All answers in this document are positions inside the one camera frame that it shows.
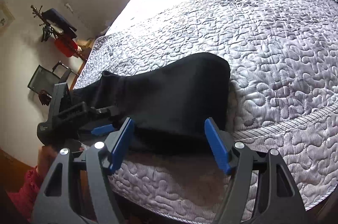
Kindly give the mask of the person left hand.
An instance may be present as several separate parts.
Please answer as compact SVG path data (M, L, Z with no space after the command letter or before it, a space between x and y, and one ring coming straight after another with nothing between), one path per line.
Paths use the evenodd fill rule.
M38 151L36 172L41 178L45 178L49 168L59 153L52 146L42 146Z

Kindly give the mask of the red sleeve left forearm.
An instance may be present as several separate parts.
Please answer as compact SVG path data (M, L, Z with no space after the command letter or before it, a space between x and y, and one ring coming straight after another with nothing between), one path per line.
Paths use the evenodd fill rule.
M37 172L37 167L32 168L25 174L24 184L19 192L7 193L18 212L29 222L43 180Z

